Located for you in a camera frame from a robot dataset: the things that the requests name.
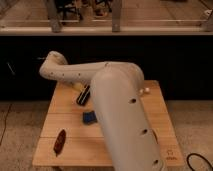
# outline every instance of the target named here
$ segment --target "chair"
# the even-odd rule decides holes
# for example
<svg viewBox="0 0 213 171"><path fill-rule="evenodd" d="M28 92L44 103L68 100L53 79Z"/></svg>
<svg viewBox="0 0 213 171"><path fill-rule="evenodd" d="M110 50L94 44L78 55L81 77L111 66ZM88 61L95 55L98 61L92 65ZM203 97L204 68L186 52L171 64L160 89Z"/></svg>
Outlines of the chair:
<svg viewBox="0 0 213 171"><path fill-rule="evenodd" d="M58 13L62 12L62 19L66 20L67 19L67 13L73 13L73 14L77 14L79 16L80 20L83 20L83 16L81 15L80 11L78 8L76 8L75 4L74 4L75 0L55 0L55 6L57 9Z"/></svg>
<svg viewBox="0 0 213 171"><path fill-rule="evenodd" d="M109 2L112 2L112 0L95 0L95 3L96 3L97 5L100 4L100 3L105 3L105 6L108 7L109 12L112 12L112 8L111 8Z"/></svg>

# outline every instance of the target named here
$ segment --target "black cable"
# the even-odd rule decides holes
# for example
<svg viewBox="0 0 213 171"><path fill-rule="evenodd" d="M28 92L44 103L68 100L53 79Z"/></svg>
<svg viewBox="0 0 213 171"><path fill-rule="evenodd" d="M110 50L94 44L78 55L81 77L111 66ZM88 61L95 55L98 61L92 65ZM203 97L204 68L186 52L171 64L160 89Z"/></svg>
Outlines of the black cable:
<svg viewBox="0 0 213 171"><path fill-rule="evenodd" d="M197 157L200 157L202 160L204 160L206 162L206 164L209 166L209 168L211 168L211 171L213 171L213 167L211 165L211 163L204 157L202 156L201 154L198 154L198 153L190 153L187 158L186 158L186 162L187 162L187 165L189 166L189 168L192 170L192 171L196 171L190 164L190 157L192 156L197 156Z"/></svg>
<svg viewBox="0 0 213 171"><path fill-rule="evenodd" d="M12 107L12 103L10 103L9 108L7 110L7 113L6 113L5 117L4 117L4 129L3 129L3 132L2 132L2 135L1 135L1 139L0 139L0 147L1 147L1 144L2 144L2 141L3 141L3 138L4 138L5 131L7 129L7 117L9 115L10 111L11 111L11 107Z"/></svg>

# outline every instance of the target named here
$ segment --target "brown object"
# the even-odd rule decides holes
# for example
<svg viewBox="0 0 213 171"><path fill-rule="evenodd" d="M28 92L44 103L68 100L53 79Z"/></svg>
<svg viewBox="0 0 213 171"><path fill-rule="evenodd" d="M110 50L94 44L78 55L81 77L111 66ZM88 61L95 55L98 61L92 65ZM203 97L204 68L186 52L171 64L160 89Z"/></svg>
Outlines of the brown object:
<svg viewBox="0 0 213 171"><path fill-rule="evenodd" d="M56 156L59 155L64 147L64 143L66 140L66 132L63 129L59 134L55 141L55 145L53 150L55 151Z"/></svg>
<svg viewBox="0 0 213 171"><path fill-rule="evenodd" d="M147 118L155 131L162 157L167 166L182 166L175 132L157 81L145 81L150 93L141 97ZM79 92L71 86L58 83L33 159L35 166L112 166L99 123L90 126L82 123L82 113L93 110L91 100L85 106L76 105ZM67 138L63 155L55 157L50 144L54 144L61 127Z"/></svg>

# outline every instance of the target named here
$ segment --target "dark blue object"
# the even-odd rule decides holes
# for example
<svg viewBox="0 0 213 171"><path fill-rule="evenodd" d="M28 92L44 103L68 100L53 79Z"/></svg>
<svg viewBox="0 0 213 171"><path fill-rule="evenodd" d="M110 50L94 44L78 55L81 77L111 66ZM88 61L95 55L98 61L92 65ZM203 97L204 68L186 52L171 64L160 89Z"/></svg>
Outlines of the dark blue object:
<svg viewBox="0 0 213 171"><path fill-rule="evenodd" d="M83 123L84 124L92 124L97 122L97 118L95 116L95 112L94 111L90 111L90 112L83 112Z"/></svg>

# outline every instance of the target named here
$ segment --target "black object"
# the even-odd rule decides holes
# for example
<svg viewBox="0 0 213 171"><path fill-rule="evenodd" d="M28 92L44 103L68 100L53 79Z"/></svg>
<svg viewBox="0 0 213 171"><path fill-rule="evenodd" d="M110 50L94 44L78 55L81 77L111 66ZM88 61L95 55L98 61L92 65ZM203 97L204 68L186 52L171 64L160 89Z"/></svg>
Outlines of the black object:
<svg viewBox="0 0 213 171"><path fill-rule="evenodd" d="M76 99L76 103L78 105L84 106L88 101L90 96L89 88L89 85L84 86L84 90L79 94L78 98Z"/></svg>
<svg viewBox="0 0 213 171"><path fill-rule="evenodd" d="M97 118L95 116L95 112L94 111L90 111L90 112L83 112L83 123L84 124L92 124L97 122Z"/></svg>
<svg viewBox="0 0 213 171"><path fill-rule="evenodd" d="M100 4L100 3L105 3L105 6L108 7L109 12L112 12L112 8L111 8L111 6L110 6L110 4L109 4L109 1L112 2L112 0L95 0L95 3L96 3L97 5Z"/></svg>
<svg viewBox="0 0 213 171"><path fill-rule="evenodd" d="M204 156L202 156L201 154L198 154L198 153L190 153L190 154L187 156L186 161L187 161L187 165L189 166L189 168L190 168L192 171L196 171L196 170L191 166L191 164L190 164L190 160L189 160L189 159L190 159L192 156L197 156L197 157L201 158L202 160L204 160L204 161L206 162L207 166L210 168L210 170L213 171L213 166L211 165L211 163L210 163Z"/></svg>
<svg viewBox="0 0 213 171"><path fill-rule="evenodd" d="M55 141L55 145L53 150L55 151L56 156L59 155L64 147L64 143L66 140L66 132L65 130L61 130L60 133L58 134L58 137Z"/></svg>
<svg viewBox="0 0 213 171"><path fill-rule="evenodd" d="M55 6L58 13L63 13L63 20L67 19L67 12L77 14L79 16L79 19L83 20L83 16L81 15L79 9L76 8L76 6L74 5L74 0L55 0Z"/></svg>

